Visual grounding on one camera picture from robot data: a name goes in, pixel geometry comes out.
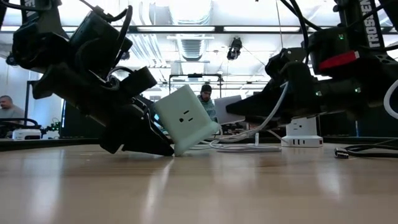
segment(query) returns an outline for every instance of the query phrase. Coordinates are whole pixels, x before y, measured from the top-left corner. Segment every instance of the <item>white device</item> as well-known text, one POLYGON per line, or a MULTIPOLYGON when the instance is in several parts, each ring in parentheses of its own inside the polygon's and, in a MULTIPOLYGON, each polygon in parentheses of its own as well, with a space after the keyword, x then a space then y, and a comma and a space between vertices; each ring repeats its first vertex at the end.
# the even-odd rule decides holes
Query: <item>white device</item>
POLYGON ((241 115, 235 115, 228 113, 226 107, 231 103, 236 103, 242 100, 242 96, 229 96, 224 98, 219 98, 214 100, 214 105, 216 108, 217 121, 219 124, 233 124, 237 122, 244 121, 246 118, 241 115))
POLYGON ((322 147, 323 138, 317 134, 316 118, 293 119, 286 126, 282 147, 322 147))
POLYGON ((39 129, 17 129, 12 132, 12 139, 15 141, 38 140, 42 138, 39 129))
POLYGON ((189 85, 157 101, 155 110, 175 144, 176 156, 181 156, 221 128, 210 119, 189 85))

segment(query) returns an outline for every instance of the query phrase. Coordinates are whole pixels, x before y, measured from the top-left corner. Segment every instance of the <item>ceiling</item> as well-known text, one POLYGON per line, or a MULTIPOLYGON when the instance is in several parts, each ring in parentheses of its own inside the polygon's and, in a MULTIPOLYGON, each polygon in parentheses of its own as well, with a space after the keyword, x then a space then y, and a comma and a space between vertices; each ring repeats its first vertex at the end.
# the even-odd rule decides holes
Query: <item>ceiling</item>
MULTIPOLYGON (((173 18, 178 21, 192 21, 200 18, 201 15, 208 13, 209 26, 289 26, 298 27, 298 19, 280 2, 259 0, 90 0, 92 5, 99 5, 106 12, 116 15, 121 12, 128 4, 133 5, 134 16, 131 25, 173 25, 173 18)), ((334 0, 297 0, 303 15, 318 26, 335 26, 340 20, 337 13, 332 8, 334 0)), ((89 9, 78 0, 64 0, 59 8, 63 26, 78 26, 84 19, 89 9)), ((382 26, 391 26, 391 23, 383 10, 379 11, 379 18, 382 26)), ((21 24, 21 12, 8 9, 2 30, 7 27, 19 26, 21 24)), ((223 80, 227 83, 222 85, 222 96, 230 95, 251 95, 253 91, 260 91, 269 77, 264 71, 264 65, 268 58, 274 55, 282 47, 298 47, 303 40, 302 34, 213 34, 206 35, 213 38, 203 41, 204 54, 199 62, 186 63, 178 47, 178 40, 170 40, 175 34, 129 34, 129 38, 136 41, 150 39, 151 43, 156 43, 159 50, 159 57, 155 54, 143 56, 137 53, 138 46, 131 49, 131 58, 121 62, 121 65, 139 68, 151 66, 153 76, 160 82, 168 81, 170 74, 222 73, 223 80), (226 59, 228 46, 233 37, 239 36, 243 42, 241 55, 237 60, 229 61, 226 59), (260 81, 260 84, 242 85, 233 82, 260 81)), ((398 35, 385 35, 386 45, 398 41, 398 35)), ((0 32, 0 42, 2 48, 12 44, 12 34, 0 32)), ((392 57, 398 57, 398 51, 389 52, 392 57)), ((203 77, 199 81, 212 80, 214 77, 203 77)), ((194 91, 200 90, 202 83, 192 84, 194 91)), ((148 91, 147 95, 166 95, 169 93, 168 85, 159 85, 148 91)), ((218 90, 215 91, 215 98, 219 97, 218 90)))

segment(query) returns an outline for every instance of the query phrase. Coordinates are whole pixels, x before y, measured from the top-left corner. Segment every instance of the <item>wall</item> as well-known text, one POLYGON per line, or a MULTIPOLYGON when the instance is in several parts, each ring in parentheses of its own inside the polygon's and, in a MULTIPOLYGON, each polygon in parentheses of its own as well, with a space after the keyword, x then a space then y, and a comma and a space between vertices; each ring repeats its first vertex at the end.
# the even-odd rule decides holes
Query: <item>wall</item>
MULTIPOLYGON (((9 95, 14 104, 25 108, 26 81, 38 80, 41 74, 25 70, 21 67, 12 67, 0 58, 0 95, 9 95)), ((35 100, 30 91, 28 118, 36 120, 42 126, 48 126, 53 118, 61 120, 62 99, 56 95, 35 100)))

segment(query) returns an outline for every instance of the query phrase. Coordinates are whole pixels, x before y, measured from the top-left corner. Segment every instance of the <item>cable connector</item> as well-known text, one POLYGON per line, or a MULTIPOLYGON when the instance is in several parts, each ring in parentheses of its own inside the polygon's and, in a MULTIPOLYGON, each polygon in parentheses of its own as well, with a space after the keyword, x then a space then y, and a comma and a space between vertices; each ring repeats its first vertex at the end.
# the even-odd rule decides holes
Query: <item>cable connector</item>
POLYGON ((343 148, 335 148, 335 157, 337 159, 349 159, 349 154, 346 149, 343 148))

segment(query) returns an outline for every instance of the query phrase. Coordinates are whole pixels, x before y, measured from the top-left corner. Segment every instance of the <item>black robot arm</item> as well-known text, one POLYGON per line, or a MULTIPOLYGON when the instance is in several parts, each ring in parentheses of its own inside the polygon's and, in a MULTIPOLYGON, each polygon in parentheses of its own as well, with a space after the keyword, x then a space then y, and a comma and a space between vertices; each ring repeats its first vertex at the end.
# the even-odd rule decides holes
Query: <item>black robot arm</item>
POLYGON ((123 151, 171 156, 174 150, 155 126, 150 105, 136 97, 156 80, 147 67, 137 71, 116 67, 132 46, 126 38, 132 7, 113 17, 82 2, 92 11, 69 37, 60 22, 59 0, 21 0, 20 6, 0 0, 3 6, 20 9, 24 18, 7 61, 44 74, 32 84, 35 99, 54 93, 105 126, 101 147, 110 153, 124 145, 123 151), (123 17, 119 32, 110 22, 123 17), (129 76, 119 81, 112 76, 116 70, 129 76))
POLYGON ((398 1, 336 0, 340 14, 337 27, 322 29, 309 37, 308 49, 282 49, 270 58, 266 72, 271 81, 260 94, 227 106, 229 113, 266 117, 289 81, 289 92, 275 118, 291 119, 347 111, 358 117, 369 107, 381 106, 389 87, 398 79, 398 63, 387 54, 377 11, 384 8, 398 26, 398 1), (310 55, 314 74, 332 77, 318 81, 303 63, 310 55))

